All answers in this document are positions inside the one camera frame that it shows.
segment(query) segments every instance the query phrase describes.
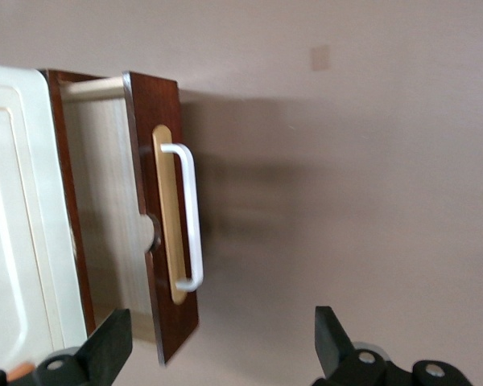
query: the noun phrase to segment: wooden drawer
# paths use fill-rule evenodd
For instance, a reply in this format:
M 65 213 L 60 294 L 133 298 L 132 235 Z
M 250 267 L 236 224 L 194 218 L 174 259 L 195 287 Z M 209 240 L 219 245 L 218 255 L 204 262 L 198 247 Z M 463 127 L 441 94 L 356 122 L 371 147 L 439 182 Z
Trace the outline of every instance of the wooden drawer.
M 43 74 L 87 331 L 103 310 L 130 308 L 134 336 L 152 319 L 159 361 L 166 363 L 198 325 L 196 292 L 176 283 L 201 281 L 201 263 L 200 272 L 190 265 L 188 238 L 196 250 L 200 234 L 188 234 L 181 162 L 162 154 L 154 137 L 163 125 L 171 142 L 182 142 L 177 83 L 134 72 Z

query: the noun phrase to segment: white handle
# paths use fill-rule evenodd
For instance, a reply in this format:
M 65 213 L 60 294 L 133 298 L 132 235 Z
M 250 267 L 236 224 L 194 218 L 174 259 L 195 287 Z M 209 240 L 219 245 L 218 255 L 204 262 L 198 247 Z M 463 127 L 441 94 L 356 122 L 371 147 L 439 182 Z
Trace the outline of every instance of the white handle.
M 204 280 L 202 268 L 202 246 L 200 245 L 199 211 L 196 201 L 195 165 L 192 152 L 180 143 L 164 143 L 161 145 L 164 153 L 179 155 L 183 170 L 184 206 L 186 208 L 186 226 L 190 245 L 190 261 L 192 263 L 192 278 L 176 282 L 178 290 L 195 291 Z

